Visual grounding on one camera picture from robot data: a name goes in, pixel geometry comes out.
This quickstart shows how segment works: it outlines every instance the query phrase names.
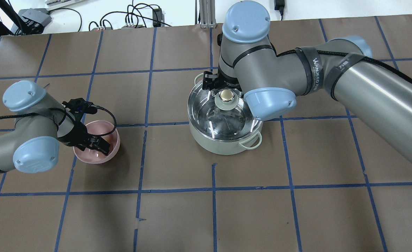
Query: power adapter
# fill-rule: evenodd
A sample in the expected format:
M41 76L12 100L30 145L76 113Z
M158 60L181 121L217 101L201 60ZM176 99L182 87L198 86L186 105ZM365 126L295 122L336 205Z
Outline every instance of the power adapter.
M156 8L153 11L153 19L164 22L164 13L163 13L163 10L161 8ZM153 21L153 27L163 27L163 26L164 26L164 24L161 24L160 22Z

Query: lid knob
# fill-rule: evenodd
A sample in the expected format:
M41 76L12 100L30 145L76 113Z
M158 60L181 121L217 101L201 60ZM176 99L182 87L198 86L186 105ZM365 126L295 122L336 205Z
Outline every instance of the lid knob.
M224 102L231 102L234 99L234 92L226 88L219 92L219 97Z

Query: pot handle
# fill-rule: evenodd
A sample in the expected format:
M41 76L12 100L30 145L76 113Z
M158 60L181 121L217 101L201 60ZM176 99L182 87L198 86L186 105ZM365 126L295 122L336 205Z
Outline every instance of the pot handle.
M197 84L198 78L202 77L203 75L204 75L204 73L201 73L201 74L197 75L197 76L195 77L195 79L193 79L193 85L194 85L194 86Z
M253 140L255 137L258 137L258 138L259 138L259 142L257 143L257 145L254 145L253 147L246 147L246 146L244 145L244 144L246 144L247 142ZM241 147L244 147L246 150L254 150L255 148L259 147L259 145L261 145L261 143L262 143L262 134L261 134L260 131L258 131L257 134L255 134L253 137L251 137L251 138L249 138L249 139L246 139L246 140L244 140L244 141L242 141L242 142L239 142L239 145L240 145Z

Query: pink bowl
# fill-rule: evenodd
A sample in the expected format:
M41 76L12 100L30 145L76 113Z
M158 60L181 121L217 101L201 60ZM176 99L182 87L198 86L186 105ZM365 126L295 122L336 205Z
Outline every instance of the pink bowl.
M86 128L88 129L88 133L90 134L105 134L111 131L114 128L114 125L109 121L100 120L91 121L90 123L86 124ZM103 136L103 139L110 143L110 154L108 156L103 155L97 150L90 150L86 148L84 151L81 151L77 147L73 147L75 156L80 161L88 164L102 164L106 161L109 161L114 157L114 155L117 154L119 146L121 145L121 138L119 137L119 133L116 129L113 133L107 136Z

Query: stainless steel pot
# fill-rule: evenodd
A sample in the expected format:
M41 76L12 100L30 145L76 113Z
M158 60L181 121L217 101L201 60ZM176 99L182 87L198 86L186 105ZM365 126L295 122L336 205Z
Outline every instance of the stainless steel pot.
M203 90L203 80L197 82L202 76L195 78L188 100L190 132L196 142L221 155L259 147L263 121L253 117L241 92L237 89Z

